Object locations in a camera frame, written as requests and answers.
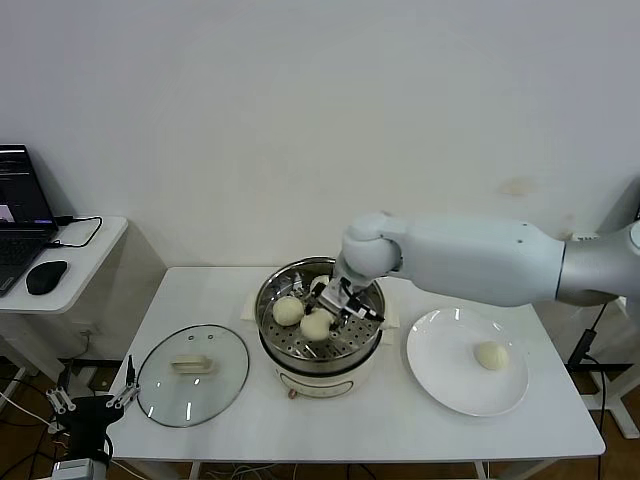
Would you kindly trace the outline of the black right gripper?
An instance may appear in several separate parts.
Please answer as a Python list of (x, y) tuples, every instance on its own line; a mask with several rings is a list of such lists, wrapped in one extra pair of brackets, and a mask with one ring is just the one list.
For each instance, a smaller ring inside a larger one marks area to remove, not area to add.
[(345, 277), (333, 278), (321, 291), (320, 284), (315, 284), (304, 297), (304, 312), (311, 313), (317, 304), (331, 313), (338, 313), (329, 326), (330, 331), (344, 328), (350, 319), (350, 313), (358, 313), (360, 303), (351, 289), (351, 282)]

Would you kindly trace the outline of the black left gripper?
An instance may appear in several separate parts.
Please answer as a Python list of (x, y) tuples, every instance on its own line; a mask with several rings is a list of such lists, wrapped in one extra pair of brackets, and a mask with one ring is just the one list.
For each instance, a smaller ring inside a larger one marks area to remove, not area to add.
[(139, 384), (132, 356), (127, 359), (125, 384), (114, 395), (71, 399), (67, 392), (70, 373), (62, 372), (46, 397), (55, 413), (67, 414), (68, 458), (111, 458), (114, 447), (107, 433), (124, 417), (125, 407), (138, 395)]

